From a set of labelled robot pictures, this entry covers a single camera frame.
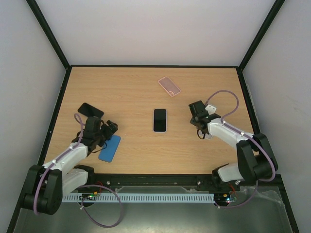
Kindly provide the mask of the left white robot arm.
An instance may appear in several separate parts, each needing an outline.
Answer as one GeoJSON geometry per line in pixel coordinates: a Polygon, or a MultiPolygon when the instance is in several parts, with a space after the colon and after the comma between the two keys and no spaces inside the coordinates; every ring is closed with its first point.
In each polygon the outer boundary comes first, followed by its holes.
{"type": "Polygon", "coordinates": [[[85,185],[94,172],[92,167],[79,166],[78,163],[97,147],[103,147],[117,130],[118,125],[110,120],[104,122],[95,116],[88,117],[60,155],[43,165],[29,168],[22,188],[21,207],[35,214],[55,214],[63,197],[85,185]]]}

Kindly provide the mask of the blue phone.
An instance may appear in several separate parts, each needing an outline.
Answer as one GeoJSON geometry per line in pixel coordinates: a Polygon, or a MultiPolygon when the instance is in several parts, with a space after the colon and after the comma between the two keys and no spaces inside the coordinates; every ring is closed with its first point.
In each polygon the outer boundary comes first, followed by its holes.
{"type": "Polygon", "coordinates": [[[104,148],[100,151],[100,154],[98,156],[99,160],[111,163],[120,141],[121,137],[118,135],[113,135],[109,140],[107,140],[105,142],[104,148]]]}

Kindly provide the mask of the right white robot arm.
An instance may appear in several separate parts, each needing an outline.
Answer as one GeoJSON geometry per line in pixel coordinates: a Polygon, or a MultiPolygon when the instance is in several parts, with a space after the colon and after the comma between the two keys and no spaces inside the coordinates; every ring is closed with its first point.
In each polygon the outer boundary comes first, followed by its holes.
{"type": "Polygon", "coordinates": [[[190,124],[197,129],[201,139],[217,137],[237,153],[237,163],[225,164],[212,171],[212,185],[223,190],[232,181],[270,182],[276,176],[278,164],[266,135],[251,134],[227,123],[216,114],[212,105],[200,100],[189,104],[192,115],[190,124]]]}

